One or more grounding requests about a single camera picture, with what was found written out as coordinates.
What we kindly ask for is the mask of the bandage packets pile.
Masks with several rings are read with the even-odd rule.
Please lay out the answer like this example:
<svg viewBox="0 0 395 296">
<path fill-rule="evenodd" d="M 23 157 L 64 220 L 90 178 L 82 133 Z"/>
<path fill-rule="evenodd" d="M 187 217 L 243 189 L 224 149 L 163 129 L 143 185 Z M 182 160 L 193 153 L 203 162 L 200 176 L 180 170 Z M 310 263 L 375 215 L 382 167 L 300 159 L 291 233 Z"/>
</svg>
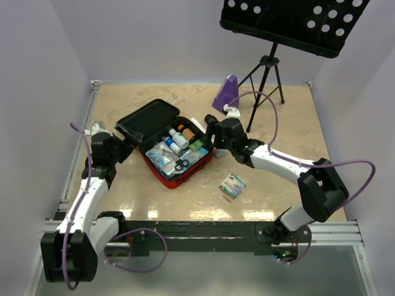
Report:
<svg viewBox="0 0 395 296">
<path fill-rule="evenodd" d="M 222 197 L 228 203 L 232 203 L 244 192 L 246 186 L 247 184 L 238 175 L 229 173 L 218 189 Z"/>
</svg>

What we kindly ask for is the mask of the small blue label bottle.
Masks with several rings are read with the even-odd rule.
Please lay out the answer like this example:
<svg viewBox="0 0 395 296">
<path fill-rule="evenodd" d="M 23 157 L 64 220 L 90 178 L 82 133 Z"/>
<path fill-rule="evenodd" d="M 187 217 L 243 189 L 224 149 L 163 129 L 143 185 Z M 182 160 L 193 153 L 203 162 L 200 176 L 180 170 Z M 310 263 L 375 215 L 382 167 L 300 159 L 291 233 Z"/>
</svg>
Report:
<svg viewBox="0 0 395 296">
<path fill-rule="evenodd" d="M 180 148 L 180 146 L 178 146 L 174 140 L 170 137 L 166 137 L 164 139 L 164 142 L 166 143 L 166 145 L 176 154 L 176 155 L 180 155 L 182 152 L 182 149 Z"/>
</svg>

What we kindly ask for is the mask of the green small box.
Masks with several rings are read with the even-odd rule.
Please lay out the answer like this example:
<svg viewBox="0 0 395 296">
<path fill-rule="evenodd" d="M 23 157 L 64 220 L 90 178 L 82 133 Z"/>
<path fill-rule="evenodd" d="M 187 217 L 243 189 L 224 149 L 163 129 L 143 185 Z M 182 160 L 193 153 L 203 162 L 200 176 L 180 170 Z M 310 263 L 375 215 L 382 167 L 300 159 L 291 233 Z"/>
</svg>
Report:
<svg viewBox="0 0 395 296">
<path fill-rule="evenodd" d="M 189 148 L 190 148 L 192 151 L 195 152 L 195 151 L 197 151 L 198 149 L 200 149 L 202 146 L 203 146 L 203 142 L 200 141 L 200 140 L 198 139 L 198 140 L 192 142 L 192 143 L 189 145 Z"/>
</svg>

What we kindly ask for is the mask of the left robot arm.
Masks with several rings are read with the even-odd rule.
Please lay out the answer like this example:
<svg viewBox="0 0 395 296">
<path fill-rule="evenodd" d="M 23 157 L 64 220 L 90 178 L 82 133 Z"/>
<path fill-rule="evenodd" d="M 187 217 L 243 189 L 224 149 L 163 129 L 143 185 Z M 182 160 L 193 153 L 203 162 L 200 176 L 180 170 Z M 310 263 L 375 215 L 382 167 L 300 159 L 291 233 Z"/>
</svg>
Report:
<svg viewBox="0 0 395 296">
<path fill-rule="evenodd" d="M 95 213 L 115 179 L 117 164 L 134 147 L 106 130 L 101 121 L 80 134 L 87 150 L 80 189 L 60 225 L 44 233 L 40 243 L 46 280 L 67 285 L 92 281 L 106 244 L 111 239 L 121 242 L 128 234 L 122 212 Z"/>
</svg>

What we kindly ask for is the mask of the brown medicine bottle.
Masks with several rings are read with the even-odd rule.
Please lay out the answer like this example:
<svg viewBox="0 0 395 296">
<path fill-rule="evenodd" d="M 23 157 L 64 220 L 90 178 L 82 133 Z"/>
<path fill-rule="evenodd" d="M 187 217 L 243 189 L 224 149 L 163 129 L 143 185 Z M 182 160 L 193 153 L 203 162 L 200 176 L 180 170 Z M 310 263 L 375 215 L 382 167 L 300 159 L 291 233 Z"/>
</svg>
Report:
<svg viewBox="0 0 395 296">
<path fill-rule="evenodd" d="M 198 139 L 196 134 L 192 132 L 189 128 L 187 128 L 185 125 L 179 125 L 178 130 L 189 142 L 194 142 L 195 140 Z"/>
</svg>

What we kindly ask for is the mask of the red black medicine case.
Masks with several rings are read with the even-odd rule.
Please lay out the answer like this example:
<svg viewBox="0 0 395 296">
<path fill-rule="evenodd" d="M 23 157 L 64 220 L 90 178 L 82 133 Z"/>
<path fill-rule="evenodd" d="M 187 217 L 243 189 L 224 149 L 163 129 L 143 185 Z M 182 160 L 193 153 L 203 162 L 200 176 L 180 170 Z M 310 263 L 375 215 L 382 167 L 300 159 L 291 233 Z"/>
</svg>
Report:
<svg viewBox="0 0 395 296">
<path fill-rule="evenodd" d="M 139 147 L 149 169 L 169 189 L 187 182 L 214 156 L 212 149 L 202 145 L 204 132 L 162 99 L 119 119 L 115 129 Z"/>
</svg>

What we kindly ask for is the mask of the black handled scissors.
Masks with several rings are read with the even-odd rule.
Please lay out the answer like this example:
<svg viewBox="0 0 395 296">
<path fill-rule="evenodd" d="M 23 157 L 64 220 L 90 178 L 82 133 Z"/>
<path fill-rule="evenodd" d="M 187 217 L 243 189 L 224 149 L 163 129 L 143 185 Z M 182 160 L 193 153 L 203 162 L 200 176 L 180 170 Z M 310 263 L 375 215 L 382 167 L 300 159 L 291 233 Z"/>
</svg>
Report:
<svg viewBox="0 0 395 296">
<path fill-rule="evenodd" d="M 189 161 L 188 160 L 178 159 L 175 162 L 175 170 L 176 171 L 183 171 L 184 169 L 187 169 L 188 167 L 189 167 Z"/>
</svg>

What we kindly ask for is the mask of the white gauze packet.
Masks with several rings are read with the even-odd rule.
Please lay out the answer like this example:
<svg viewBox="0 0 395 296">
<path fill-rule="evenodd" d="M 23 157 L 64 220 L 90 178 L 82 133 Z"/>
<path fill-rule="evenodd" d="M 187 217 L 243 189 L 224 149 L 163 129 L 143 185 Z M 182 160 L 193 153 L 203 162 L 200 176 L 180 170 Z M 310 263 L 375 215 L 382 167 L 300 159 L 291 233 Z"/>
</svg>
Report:
<svg viewBox="0 0 395 296">
<path fill-rule="evenodd" d="M 178 175 L 184 172 L 184 169 L 182 166 L 179 166 L 176 163 L 170 163 L 167 166 L 163 167 L 163 169 L 161 169 L 161 172 L 166 178 L 171 178 L 174 175 Z"/>
</svg>

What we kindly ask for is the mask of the blue pouch packet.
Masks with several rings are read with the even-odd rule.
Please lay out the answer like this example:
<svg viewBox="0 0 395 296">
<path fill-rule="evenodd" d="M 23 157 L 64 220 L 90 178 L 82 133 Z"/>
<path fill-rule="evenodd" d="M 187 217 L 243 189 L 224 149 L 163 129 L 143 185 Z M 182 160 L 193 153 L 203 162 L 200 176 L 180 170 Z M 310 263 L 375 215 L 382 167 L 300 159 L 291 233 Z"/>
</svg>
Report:
<svg viewBox="0 0 395 296">
<path fill-rule="evenodd" d="M 192 151 L 191 149 L 188 149 L 181 157 L 180 160 L 182 161 L 183 164 L 186 164 L 187 168 L 192 167 L 195 163 L 197 163 L 200 159 L 205 157 L 209 153 L 208 150 L 206 150 L 203 147 L 198 148 L 196 151 Z"/>
</svg>

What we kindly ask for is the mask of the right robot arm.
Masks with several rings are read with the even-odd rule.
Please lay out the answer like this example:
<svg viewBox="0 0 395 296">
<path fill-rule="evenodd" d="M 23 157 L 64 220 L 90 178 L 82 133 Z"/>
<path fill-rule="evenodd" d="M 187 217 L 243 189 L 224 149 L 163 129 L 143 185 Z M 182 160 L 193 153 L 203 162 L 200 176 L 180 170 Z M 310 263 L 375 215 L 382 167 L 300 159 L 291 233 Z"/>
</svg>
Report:
<svg viewBox="0 0 395 296">
<path fill-rule="evenodd" d="M 325 222 L 348 199 L 348 190 L 329 160 L 297 160 L 270 150 L 264 142 L 249 139 L 237 118 L 218 121 L 213 115 L 206 115 L 204 121 L 205 145 L 228 150 L 238 163 L 271 172 L 298 187 L 301 204 L 274 222 L 271 233 L 279 241 L 289 242 L 299 228 L 309 223 Z"/>
</svg>

